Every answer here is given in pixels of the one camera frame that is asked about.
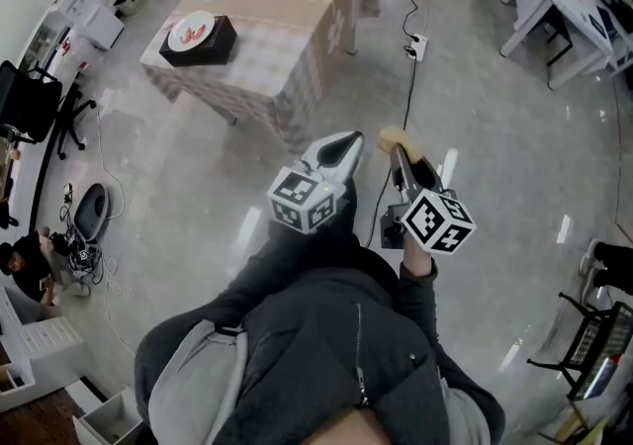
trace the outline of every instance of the white desk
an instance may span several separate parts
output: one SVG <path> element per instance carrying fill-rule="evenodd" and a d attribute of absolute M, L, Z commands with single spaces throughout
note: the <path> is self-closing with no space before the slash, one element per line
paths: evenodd
<path fill-rule="evenodd" d="M 570 29 L 576 59 L 550 78 L 550 88 L 557 88 L 582 72 L 604 68 L 613 55 L 611 42 L 593 0 L 516 0 L 518 18 L 514 23 L 515 32 L 501 48 L 501 55 L 508 56 L 554 6 L 578 31 Z"/>

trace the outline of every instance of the white plate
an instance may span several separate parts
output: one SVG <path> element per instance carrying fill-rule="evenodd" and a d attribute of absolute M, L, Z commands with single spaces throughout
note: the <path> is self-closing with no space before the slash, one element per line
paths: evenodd
<path fill-rule="evenodd" d="M 209 11 L 191 13 L 174 26 L 167 43 L 174 51 L 192 49 L 211 34 L 215 23 L 216 18 Z"/>

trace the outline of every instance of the desk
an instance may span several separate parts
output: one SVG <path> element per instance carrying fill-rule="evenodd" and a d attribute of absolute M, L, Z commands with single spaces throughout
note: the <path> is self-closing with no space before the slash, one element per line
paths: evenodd
<path fill-rule="evenodd" d="M 227 65 L 172 67 L 159 53 L 183 16 L 228 15 L 237 41 Z M 230 122 L 250 116 L 301 153 L 309 121 L 336 71 L 336 55 L 354 49 L 359 16 L 376 16 L 377 0 L 182 0 L 142 55 L 151 82 L 168 98 L 182 90 Z"/>
<path fill-rule="evenodd" d="M 576 52 L 581 52 L 574 63 L 550 78 L 550 88 L 557 88 L 577 74 L 604 68 L 611 60 L 613 48 L 593 0 L 516 0 L 515 32 L 501 48 L 501 55 L 508 56 L 553 6 L 578 30 L 571 34 Z"/>

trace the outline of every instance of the gray floor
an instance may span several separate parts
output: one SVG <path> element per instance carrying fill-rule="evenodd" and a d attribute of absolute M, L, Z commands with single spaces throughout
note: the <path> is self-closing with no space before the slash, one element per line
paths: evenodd
<path fill-rule="evenodd" d="M 112 323 L 132 349 L 160 321 L 206 303 L 264 241 L 265 190 L 289 161 L 259 124 L 229 128 L 196 99 L 181 95 L 170 104 L 149 84 L 138 59 L 177 2 L 145 0 L 86 85 L 90 96 L 104 99 L 104 160 L 125 191 L 125 213 L 109 222 L 102 240 L 117 261 L 112 280 L 123 292 L 104 281 L 90 300 L 66 301 L 62 311 L 86 338 L 92 378 L 107 393 L 132 383 L 134 359 L 106 321 L 106 292 Z M 381 4 L 380 18 L 359 23 L 358 54 L 342 58 L 314 120 L 317 134 L 356 129 L 367 136 L 357 179 L 361 239 L 388 168 L 386 155 L 375 149 L 377 134 L 402 123 L 410 78 L 401 30 L 410 3 Z M 459 151 L 452 186 L 478 224 L 457 255 L 438 260 L 441 340 L 504 406 L 506 442 L 526 442 L 563 407 L 567 391 L 555 373 L 525 364 L 530 356 L 555 358 L 578 326 L 557 294 L 578 296 L 577 263 L 591 237 L 625 241 L 613 224 L 614 85 L 602 73 L 550 91 L 538 32 L 510 59 L 501 57 L 515 12 L 499 0 L 428 0 L 427 13 L 429 44 L 407 131 L 436 164 L 449 148 Z M 422 15 L 409 19 L 410 32 L 419 31 Z M 618 100 L 623 162 L 630 163 L 632 110 L 622 85 Z M 122 207 L 117 184 L 101 169 L 95 113 L 78 129 L 88 148 L 79 153 L 69 144 L 68 159 L 55 161 L 46 178 L 40 223 L 53 228 L 61 228 L 57 215 L 67 182 L 76 197 L 94 181 L 107 183 L 113 213 Z M 633 173 L 623 173 L 622 182 L 633 190 Z M 622 196 L 618 220 L 632 231 L 633 203 L 624 199 L 630 194 Z M 391 188 L 381 211 L 390 201 L 396 201 Z M 566 236 L 560 233 L 564 216 L 571 218 Z M 379 250 L 377 239 L 373 246 Z M 400 262 L 397 252 L 384 255 Z"/>

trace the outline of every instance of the beige tablecloth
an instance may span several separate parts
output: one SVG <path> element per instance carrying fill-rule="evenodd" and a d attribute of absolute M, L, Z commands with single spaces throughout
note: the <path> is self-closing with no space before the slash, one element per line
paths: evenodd
<path fill-rule="evenodd" d="M 229 16 L 237 32 L 229 63 L 172 67 L 160 46 L 175 23 L 198 10 Z M 186 90 L 238 118 L 254 117 L 297 154 L 312 140 L 311 114 L 336 55 L 354 49 L 357 19 L 379 12 L 378 0 L 182 0 L 140 62 L 169 98 Z"/>

